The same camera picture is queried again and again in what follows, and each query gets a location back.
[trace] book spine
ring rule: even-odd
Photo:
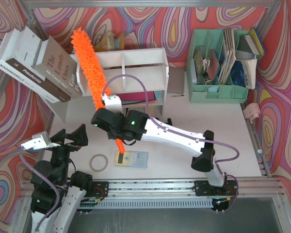
[[[34,73],[32,73],[28,68],[26,68],[22,63],[20,63],[15,58],[11,58],[6,61],[8,65],[16,69],[20,74],[26,78],[27,80],[32,81],[35,86],[39,86],[42,88],[43,92],[41,95],[52,95],[55,98],[59,99],[61,102],[66,102],[71,99],[69,95],[67,95],[65,92],[61,91],[59,88],[57,88],[55,85],[53,85],[48,79],[42,80],[40,77],[36,76]]]
[[[56,103],[60,101],[55,96],[51,95],[50,93],[47,93],[45,90],[43,90],[40,86],[35,84],[33,81],[29,80],[27,77],[25,77],[22,73],[20,73],[18,70],[7,64],[5,61],[0,60],[0,69],[10,75],[12,78],[19,81],[21,84],[25,85],[26,87],[30,88],[31,90],[35,91],[38,95],[45,98],[51,103]]]
[[[62,80],[57,73],[55,73],[51,69],[48,69],[48,67],[45,64],[41,63],[34,67],[34,69],[39,71],[40,74],[44,75],[54,85],[56,85],[58,88],[66,92],[72,98],[78,98],[81,96],[81,94],[77,93],[75,90],[73,90],[73,87],[69,85],[69,80],[67,77],[66,77],[67,81]]]

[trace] orange feather duster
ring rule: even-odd
[[[80,66],[83,69],[84,75],[87,79],[87,84],[89,90],[91,91],[96,110],[99,108],[104,108],[105,106],[102,104],[101,94],[107,82],[103,74],[103,70],[99,64],[99,60],[96,57],[91,39],[81,28],[74,30],[71,38],[71,43],[76,50],[76,55],[79,59]],[[111,94],[110,88],[107,88],[105,93],[109,96]],[[120,153],[124,153],[125,148],[122,140],[116,139],[116,144]]]

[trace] swirly patterned wall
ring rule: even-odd
[[[21,30],[25,17],[16,1],[0,0],[0,43],[6,32]],[[0,233],[10,231],[10,223],[21,184],[30,171],[21,162],[20,143],[45,130],[50,110],[31,90],[11,78],[0,99]],[[25,152],[34,164],[37,153]]]
[[[255,26],[264,8],[147,7],[147,8],[40,8],[34,13],[62,46],[69,49],[70,36],[82,27],[94,44],[108,32],[125,32],[126,49],[165,47],[169,63],[185,66],[192,31],[195,28]]]
[[[273,175],[291,200],[291,0],[282,0],[272,26],[262,33],[266,55],[258,68],[257,131]]]

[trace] green desk organizer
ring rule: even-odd
[[[234,40],[237,48],[239,37],[243,34],[248,34],[245,30],[235,30]],[[191,59],[194,51],[203,46],[205,39],[210,36],[209,49],[215,50],[216,54],[220,55],[224,42],[224,30],[220,29],[195,29],[190,42],[189,54],[186,61],[186,76],[188,80],[190,102],[195,103],[244,103],[247,99],[248,89],[242,86],[233,85],[232,79],[229,76],[226,84],[219,84],[217,81],[214,84],[192,84],[191,78]],[[218,87],[217,92],[208,92],[210,87]]]

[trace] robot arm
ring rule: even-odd
[[[73,142],[65,144],[65,139],[70,139]],[[33,148],[34,150],[47,149],[52,151],[50,161],[39,161],[32,168],[34,172],[30,180],[34,185],[31,202],[32,233],[37,231],[40,233],[65,233],[68,231],[80,201],[93,188],[93,178],[83,172],[74,173],[63,205],[62,199],[66,190],[59,186],[67,183],[70,152],[78,151],[87,144],[85,124],[82,124],[73,133],[66,133],[63,129],[52,138],[46,132],[41,132],[33,135],[32,140],[21,144],[25,150]],[[55,185],[54,190],[46,183],[46,179]]]
[[[158,128],[150,119],[146,121],[146,133],[143,134],[141,140],[164,143],[172,147],[186,150],[193,156],[191,168],[197,171],[204,172],[210,185],[222,187],[225,177],[224,174],[221,174],[219,172],[217,166],[214,164],[215,159],[213,144],[199,141],[200,139],[206,139],[205,136],[212,137],[207,139],[213,140],[213,132],[206,131],[205,133],[193,133],[178,129],[162,122],[159,123],[167,129],[171,129],[192,136],[195,138],[195,140],[191,140],[183,136],[171,133],[168,130]]]
[[[98,109],[91,123],[106,131],[109,139],[152,141],[184,149],[193,155],[191,168],[204,172],[210,185],[222,187],[224,184],[224,174],[221,174],[214,164],[213,144],[200,141],[200,139],[213,140],[214,134],[211,131],[193,133],[156,120],[156,123],[162,126],[158,127],[145,113],[130,110],[124,116],[120,112],[114,113],[106,108]]]

